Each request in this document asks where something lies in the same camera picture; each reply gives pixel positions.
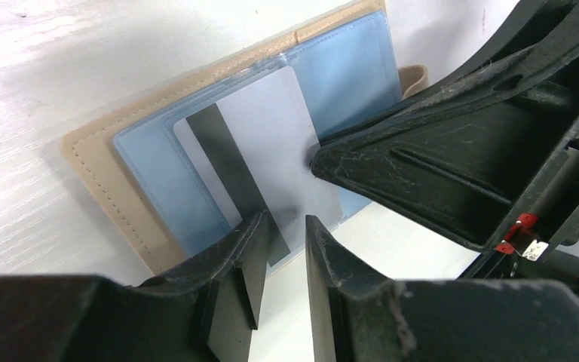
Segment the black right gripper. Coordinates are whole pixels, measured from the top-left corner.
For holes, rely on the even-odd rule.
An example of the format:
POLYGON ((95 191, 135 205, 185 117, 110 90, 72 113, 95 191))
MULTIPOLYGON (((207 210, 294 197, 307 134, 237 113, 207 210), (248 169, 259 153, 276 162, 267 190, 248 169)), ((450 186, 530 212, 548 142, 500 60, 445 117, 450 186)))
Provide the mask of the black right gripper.
POLYGON ((579 65, 490 65, 331 137, 315 176, 470 248, 461 278, 552 279, 579 297, 579 65))

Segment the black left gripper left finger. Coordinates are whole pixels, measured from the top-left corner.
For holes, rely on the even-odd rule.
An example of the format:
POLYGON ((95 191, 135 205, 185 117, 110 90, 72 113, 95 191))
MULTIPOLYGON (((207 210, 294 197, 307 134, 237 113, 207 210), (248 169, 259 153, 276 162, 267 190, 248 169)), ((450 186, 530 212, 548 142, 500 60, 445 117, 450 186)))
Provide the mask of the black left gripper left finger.
POLYGON ((98 275, 0 276, 0 361, 246 361, 270 214, 137 287, 98 275))

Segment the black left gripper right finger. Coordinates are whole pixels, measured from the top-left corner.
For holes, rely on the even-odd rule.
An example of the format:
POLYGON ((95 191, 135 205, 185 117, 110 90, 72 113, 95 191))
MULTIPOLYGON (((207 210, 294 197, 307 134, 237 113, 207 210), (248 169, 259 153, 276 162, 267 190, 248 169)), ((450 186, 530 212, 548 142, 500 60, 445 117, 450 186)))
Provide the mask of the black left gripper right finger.
POLYGON ((536 279, 396 281, 305 218, 317 361, 579 361, 579 298, 536 279))

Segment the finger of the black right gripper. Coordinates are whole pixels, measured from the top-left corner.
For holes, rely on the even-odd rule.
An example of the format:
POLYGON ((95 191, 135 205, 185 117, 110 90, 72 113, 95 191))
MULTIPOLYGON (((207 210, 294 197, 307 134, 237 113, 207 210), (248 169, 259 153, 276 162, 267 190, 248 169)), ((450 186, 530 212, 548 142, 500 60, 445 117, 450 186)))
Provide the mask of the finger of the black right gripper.
POLYGON ((361 132, 395 115, 405 115, 438 103, 450 96, 450 87, 463 83, 473 73, 492 70, 493 64, 532 48, 562 24, 579 22, 579 1, 520 1, 494 35, 463 65, 445 78, 403 102, 391 106, 358 125, 346 127, 325 137, 338 140, 361 132))

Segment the beige card holder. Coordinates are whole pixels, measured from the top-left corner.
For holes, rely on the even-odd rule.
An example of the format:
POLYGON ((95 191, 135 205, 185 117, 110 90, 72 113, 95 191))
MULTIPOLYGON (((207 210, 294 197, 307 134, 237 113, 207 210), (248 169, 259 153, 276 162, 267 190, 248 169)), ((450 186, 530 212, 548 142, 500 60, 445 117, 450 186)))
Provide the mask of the beige card holder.
MULTIPOLYGON (((285 66, 295 70, 319 144, 428 86, 398 66, 382 1, 356 1, 217 60, 157 94, 74 130, 61 150, 154 273, 226 236, 229 225, 174 124, 285 66)), ((345 219, 368 200, 334 186, 345 219)))

